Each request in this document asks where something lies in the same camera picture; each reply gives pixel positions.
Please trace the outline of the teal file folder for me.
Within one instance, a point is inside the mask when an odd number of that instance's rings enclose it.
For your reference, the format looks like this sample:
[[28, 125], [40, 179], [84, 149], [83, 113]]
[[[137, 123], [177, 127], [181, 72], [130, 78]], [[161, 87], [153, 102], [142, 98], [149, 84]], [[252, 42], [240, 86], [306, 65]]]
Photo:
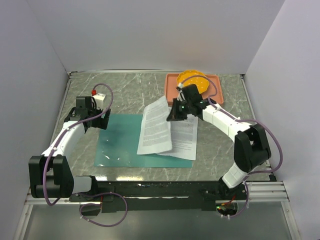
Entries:
[[99, 131], [95, 167], [191, 168], [191, 160], [158, 154], [138, 155], [141, 114], [112, 114], [106, 130]]

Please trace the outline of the printed paper sheet top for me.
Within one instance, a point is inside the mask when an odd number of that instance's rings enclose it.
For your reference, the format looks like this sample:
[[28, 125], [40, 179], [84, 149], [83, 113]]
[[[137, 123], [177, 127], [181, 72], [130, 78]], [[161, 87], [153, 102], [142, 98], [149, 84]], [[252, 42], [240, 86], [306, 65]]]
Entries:
[[159, 154], [172, 150], [170, 110], [165, 96], [147, 105], [143, 110], [138, 155]]

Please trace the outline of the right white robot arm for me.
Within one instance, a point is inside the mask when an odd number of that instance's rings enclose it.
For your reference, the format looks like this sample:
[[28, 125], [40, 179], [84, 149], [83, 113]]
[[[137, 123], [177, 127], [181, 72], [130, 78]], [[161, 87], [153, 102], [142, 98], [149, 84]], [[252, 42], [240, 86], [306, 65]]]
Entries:
[[224, 110], [211, 98], [204, 99], [195, 84], [179, 84], [178, 97], [173, 99], [168, 122], [184, 121], [189, 115], [199, 118], [228, 136], [234, 145], [234, 163], [220, 178], [218, 193], [223, 199], [236, 194], [236, 187], [249, 173], [271, 157], [265, 128], [259, 124], [242, 121]]

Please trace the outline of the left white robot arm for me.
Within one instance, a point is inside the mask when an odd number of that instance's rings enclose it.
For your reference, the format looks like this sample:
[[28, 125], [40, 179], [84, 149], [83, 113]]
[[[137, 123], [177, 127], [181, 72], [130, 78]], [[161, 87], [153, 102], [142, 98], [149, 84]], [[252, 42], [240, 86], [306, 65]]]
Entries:
[[81, 193], [87, 201], [94, 201], [99, 188], [92, 176], [74, 176], [68, 158], [89, 128], [105, 130], [111, 110], [103, 112], [106, 96], [78, 96], [64, 119], [62, 129], [52, 144], [28, 162], [30, 191], [33, 198], [44, 198], [44, 182], [48, 198], [69, 198]]

